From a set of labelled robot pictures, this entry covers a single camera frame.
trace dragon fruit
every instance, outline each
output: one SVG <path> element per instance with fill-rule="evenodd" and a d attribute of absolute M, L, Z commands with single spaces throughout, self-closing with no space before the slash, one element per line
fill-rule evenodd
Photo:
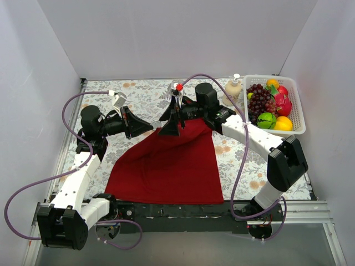
<path fill-rule="evenodd" d="M 276 111 L 281 116 L 288 116 L 292 109 L 292 103 L 287 95 L 279 93 L 274 85 L 268 87 L 271 90 L 271 95 L 276 103 Z"/>

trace fake fruit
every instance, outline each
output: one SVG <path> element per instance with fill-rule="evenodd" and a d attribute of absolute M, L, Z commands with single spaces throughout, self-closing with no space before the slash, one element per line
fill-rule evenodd
<path fill-rule="evenodd" d="M 271 85 L 269 88 L 271 89 L 272 97 L 275 99 L 278 114 L 281 116 L 288 116 L 292 109 L 292 103 L 288 96 L 279 93 L 274 85 Z"/>
<path fill-rule="evenodd" d="M 248 104 L 248 117 L 253 125 L 257 125 L 257 118 L 263 112 L 267 112 L 267 102 L 271 100 L 270 91 L 267 88 L 263 88 L 261 84 L 253 84 L 246 91 L 248 97 L 250 95 Z"/>
<path fill-rule="evenodd" d="M 273 129 L 276 122 L 276 117 L 270 112 L 265 112 L 257 118 L 257 126 L 261 129 Z"/>
<path fill-rule="evenodd" d="M 286 96 L 288 96 L 288 90 L 284 87 L 284 86 L 280 86 L 277 88 L 277 91 L 281 94 L 284 94 Z"/>
<path fill-rule="evenodd" d="M 271 85 L 274 85 L 276 89 L 280 87 L 278 81 L 276 79 L 269 79 L 266 83 L 266 86 L 270 87 Z"/>
<path fill-rule="evenodd" d="M 274 130 L 292 130 L 292 121 L 285 116 L 279 116 L 276 121 L 276 125 L 273 128 Z"/>

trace grapes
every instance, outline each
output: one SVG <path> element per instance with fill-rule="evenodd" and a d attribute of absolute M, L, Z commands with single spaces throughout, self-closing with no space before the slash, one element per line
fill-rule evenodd
<path fill-rule="evenodd" d="M 257 125 L 257 118 L 265 112 L 270 112 L 278 117 L 276 103 L 267 88 L 263 88 L 260 83 L 253 84 L 247 89 L 247 93 L 253 93 L 248 103 L 249 121 L 253 125 Z"/>

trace soap bottle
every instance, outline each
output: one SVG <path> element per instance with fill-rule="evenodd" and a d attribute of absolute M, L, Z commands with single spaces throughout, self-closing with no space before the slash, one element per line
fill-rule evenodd
<path fill-rule="evenodd" d="M 226 92 L 232 97 L 235 103 L 237 102 L 240 91 L 242 89 L 242 85 L 240 84 L 240 81 L 238 81 L 238 78 L 240 78 L 240 75 L 234 74 L 233 79 L 228 81 L 226 85 Z M 223 95 L 223 103 L 227 106 L 233 105 L 226 95 Z"/>

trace orange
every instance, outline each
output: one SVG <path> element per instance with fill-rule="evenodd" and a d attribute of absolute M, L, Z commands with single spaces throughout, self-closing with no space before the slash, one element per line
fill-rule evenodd
<path fill-rule="evenodd" d="M 292 121 L 286 116 L 279 116 L 276 121 L 274 130 L 292 130 Z"/>
<path fill-rule="evenodd" d="M 278 81 L 276 79 L 269 79 L 266 83 L 267 86 L 271 86 L 274 85 L 275 89 L 278 89 L 278 87 L 280 87 Z"/>

